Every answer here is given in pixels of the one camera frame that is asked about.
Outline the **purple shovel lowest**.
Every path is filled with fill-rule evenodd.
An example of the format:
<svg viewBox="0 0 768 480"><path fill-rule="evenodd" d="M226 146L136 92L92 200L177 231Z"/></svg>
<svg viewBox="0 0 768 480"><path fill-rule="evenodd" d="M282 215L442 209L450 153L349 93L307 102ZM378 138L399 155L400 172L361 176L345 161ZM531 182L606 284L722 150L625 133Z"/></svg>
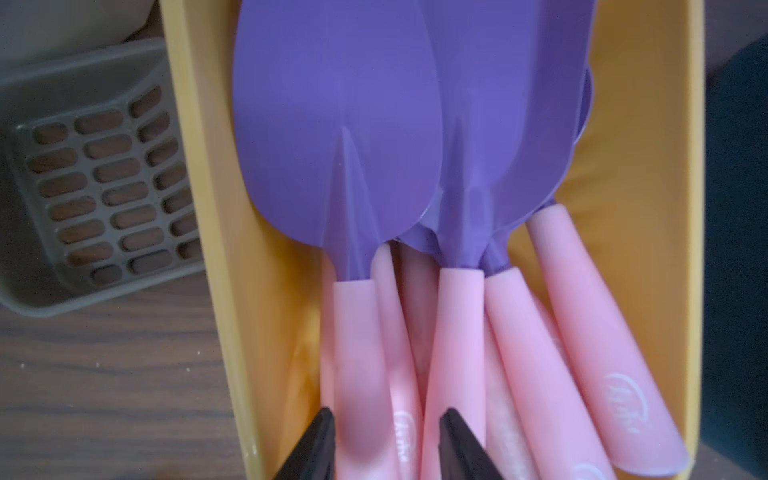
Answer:
<svg viewBox="0 0 768 480"><path fill-rule="evenodd" d="M396 453L402 479L418 479L423 409L415 363L396 282L391 247L382 244L372 262L393 406Z"/></svg>

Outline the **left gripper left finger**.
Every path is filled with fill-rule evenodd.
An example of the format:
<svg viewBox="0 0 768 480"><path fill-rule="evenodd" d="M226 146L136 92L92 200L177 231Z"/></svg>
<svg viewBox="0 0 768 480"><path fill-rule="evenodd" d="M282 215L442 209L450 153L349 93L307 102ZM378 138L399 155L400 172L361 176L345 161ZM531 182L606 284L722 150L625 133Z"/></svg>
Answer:
<svg viewBox="0 0 768 480"><path fill-rule="evenodd" d="M332 480L335 474L335 418L322 407L279 468L274 480Z"/></svg>

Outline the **purple square shovel pink handle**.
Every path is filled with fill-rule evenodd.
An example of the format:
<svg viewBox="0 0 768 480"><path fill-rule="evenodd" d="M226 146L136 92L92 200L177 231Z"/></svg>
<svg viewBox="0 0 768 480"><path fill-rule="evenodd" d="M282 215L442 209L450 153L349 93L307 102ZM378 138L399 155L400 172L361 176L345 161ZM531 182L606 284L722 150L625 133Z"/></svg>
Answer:
<svg viewBox="0 0 768 480"><path fill-rule="evenodd" d="M610 463L667 477L690 454L611 290L568 209L553 196L526 226L571 370Z"/></svg>

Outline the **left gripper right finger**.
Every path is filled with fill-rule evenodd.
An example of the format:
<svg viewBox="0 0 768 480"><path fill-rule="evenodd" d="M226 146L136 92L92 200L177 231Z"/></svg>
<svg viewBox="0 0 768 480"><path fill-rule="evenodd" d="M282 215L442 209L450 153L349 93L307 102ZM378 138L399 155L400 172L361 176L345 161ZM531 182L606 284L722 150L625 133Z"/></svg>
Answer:
<svg viewBox="0 0 768 480"><path fill-rule="evenodd" d="M439 421L439 458L443 480L502 480L461 414L449 408Z"/></svg>

